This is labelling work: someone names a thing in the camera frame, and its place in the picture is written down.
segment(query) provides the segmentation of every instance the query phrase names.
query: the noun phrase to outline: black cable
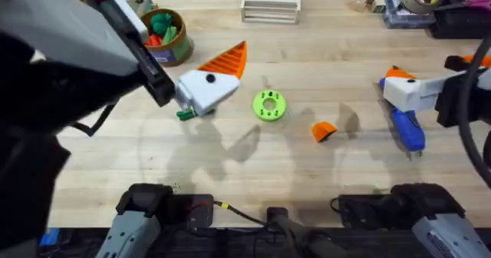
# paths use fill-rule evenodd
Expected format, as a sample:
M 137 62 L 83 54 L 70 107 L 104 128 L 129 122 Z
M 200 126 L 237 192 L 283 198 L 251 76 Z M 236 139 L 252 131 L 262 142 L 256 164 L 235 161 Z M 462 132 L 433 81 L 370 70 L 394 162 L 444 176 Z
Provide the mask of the black cable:
M 491 165 L 491 131 L 489 131 L 483 147 L 483 159 L 486 165 Z
M 339 197 L 333 197 L 331 198 L 331 201 L 329 202 L 329 206 L 331 207 L 331 209 L 336 212 L 336 213 L 341 213 L 341 211 L 339 211 L 338 208 L 334 207 L 334 202 L 337 201 L 338 202 L 338 206 L 339 206 Z
M 109 114 L 114 109 L 116 104 L 117 101 L 114 104 L 109 104 L 108 106 L 106 106 L 92 127 L 88 127 L 87 125 L 82 123 L 75 123 L 72 124 L 71 126 L 75 129 L 78 129 L 79 131 L 82 131 L 88 137 L 92 137 L 97 132 L 97 130 L 101 128 L 102 124 L 106 121 L 107 117 L 109 117 Z
M 213 201 L 213 203 L 215 205 L 217 205 L 217 206 L 220 206 L 220 207 L 222 207 L 222 205 L 223 205 L 223 202 L 222 201 L 218 201 L 218 200 Z M 236 213 L 237 215 L 243 217 L 244 219 L 247 219 L 247 220 L 252 221 L 253 223 L 257 223 L 257 224 L 262 225 L 262 226 L 265 226 L 266 225 L 266 222 L 264 222 L 262 220 L 258 220 L 258 219 L 254 218 L 254 217 L 251 217 L 248 214 L 243 213 L 242 211 L 238 210 L 237 208 L 233 207 L 230 204 L 228 204 L 228 206 L 226 207 L 226 209 L 232 211 L 233 213 Z
M 470 66 L 466 72 L 466 79 L 462 88 L 460 89 L 460 98 L 457 106 L 457 121 L 459 123 L 460 139 L 462 140 L 463 147 L 466 150 L 467 156 L 469 156 L 469 159 L 473 163 L 477 173 L 481 176 L 489 188 L 491 188 L 491 173 L 489 172 L 489 165 L 484 163 L 479 151 L 477 150 L 476 143 L 474 142 L 473 135 L 470 130 L 468 105 L 470 93 L 473 86 L 476 84 L 476 79 L 479 75 L 477 70 L 479 69 L 481 61 L 483 61 L 490 47 L 491 33 L 489 33 L 484 40 L 481 41 L 481 44 L 473 56 L 473 60 L 470 62 Z

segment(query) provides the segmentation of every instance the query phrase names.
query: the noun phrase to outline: wooden tabletop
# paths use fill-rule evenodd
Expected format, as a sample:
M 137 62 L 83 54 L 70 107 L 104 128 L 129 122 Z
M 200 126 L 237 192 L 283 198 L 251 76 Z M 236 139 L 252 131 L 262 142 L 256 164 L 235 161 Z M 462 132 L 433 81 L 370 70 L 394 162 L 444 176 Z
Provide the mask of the wooden tabletop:
M 418 113 L 427 147 L 423 158 L 408 160 L 377 88 L 391 65 L 419 78 L 445 74 L 445 57 L 471 55 L 478 41 L 386 29 L 380 15 L 351 10 L 353 0 L 302 0 L 298 25 L 243 24 L 240 0 L 154 1 L 178 11 L 195 42 L 185 64 L 166 68 L 174 80 L 246 40 L 242 84 L 212 117 L 179 122 L 175 103 L 159 108 L 141 88 L 121 99 L 96 136 L 63 131 L 61 143 L 72 156 L 58 178 L 50 226 L 108 227 L 121 194 L 147 182 L 213 194 L 256 217 L 284 206 L 303 223 L 337 227 L 332 197 L 428 182 L 448 189 L 474 225 L 491 227 L 491 190 L 472 168 L 457 129 L 442 128 L 435 111 Z M 253 97 L 266 88 L 287 100 L 280 121 L 252 113 Z M 319 121 L 339 130 L 321 144 L 310 132 Z M 489 127 L 472 126 L 482 146 Z M 251 225 L 219 208 L 214 224 Z

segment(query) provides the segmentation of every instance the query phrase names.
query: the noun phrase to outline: orange 3d printed piece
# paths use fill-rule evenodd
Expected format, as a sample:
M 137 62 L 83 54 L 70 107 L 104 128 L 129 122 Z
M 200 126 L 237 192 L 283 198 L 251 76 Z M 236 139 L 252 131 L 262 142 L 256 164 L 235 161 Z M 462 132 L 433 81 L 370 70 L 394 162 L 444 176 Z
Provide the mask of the orange 3d printed piece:
M 198 67 L 201 71 L 211 71 L 220 74 L 233 74 L 238 79 L 242 77 L 247 60 L 247 44 L 240 42 L 234 48 L 223 52 L 216 58 Z
M 311 131 L 312 135 L 314 135 L 315 140 L 317 142 L 320 142 L 326 140 L 331 134 L 338 131 L 338 129 L 328 122 L 319 122 L 317 124 L 314 124 Z
M 416 79 L 413 75 L 408 74 L 406 71 L 401 70 L 398 66 L 392 66 L 385 74 L 386 78 L 396 77 L 396 78 L 409 78 Z

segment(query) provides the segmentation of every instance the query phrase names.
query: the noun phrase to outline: orange toy piece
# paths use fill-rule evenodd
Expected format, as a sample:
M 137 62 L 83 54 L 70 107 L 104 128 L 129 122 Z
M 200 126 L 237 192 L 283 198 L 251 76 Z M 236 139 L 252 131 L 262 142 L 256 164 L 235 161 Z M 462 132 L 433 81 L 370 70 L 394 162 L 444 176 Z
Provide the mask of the orange toy piece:
M 152 47 L 160 46 L 161 44 L 162 44 L 162 38 L 158 37 L 157 35 L 149 36 L 148 41 L 145 42 L 146 46 L 152 46 Z
M 220 74 L 233 74 L 238 79 L 242 77 L 247 60 L 247 44 L 240 42 L 234 48 L 223 52 L 216 58 L 198 67 L 201 71 L 211 71 Z
M 386 78 L 397 77 L 397 78 L 409 78 L 416 79 L 413 75 L 408 74 L 406 71 L 401 70 L 398 66 L 392 66 L 385 74 Z
M 314 124 L 311 131 L 312 135 L 314 135 L 314 139 L 317 142 L 321 142 L 326 140 L 334 132 L 338 131 L 338 129 L 328 122 L 318 122 L 317 124 Z
M 461 56 L 464 61 L 469 62 L 473 60 L 472 55 L 464 55 Z M 481 61 L 481 66 L 486 67 L 486 68 L 491 68 L 491 55 L 487 55 L 484 57 L 483 61 Z

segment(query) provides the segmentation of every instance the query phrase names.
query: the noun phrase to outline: white wooden block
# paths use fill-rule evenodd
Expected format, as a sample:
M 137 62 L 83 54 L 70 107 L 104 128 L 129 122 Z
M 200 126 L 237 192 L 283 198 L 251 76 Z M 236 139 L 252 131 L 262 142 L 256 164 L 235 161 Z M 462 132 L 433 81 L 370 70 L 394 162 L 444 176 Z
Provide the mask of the white wooden block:
M 242 0 L 243 22 L 298 24 L 300 0 Z

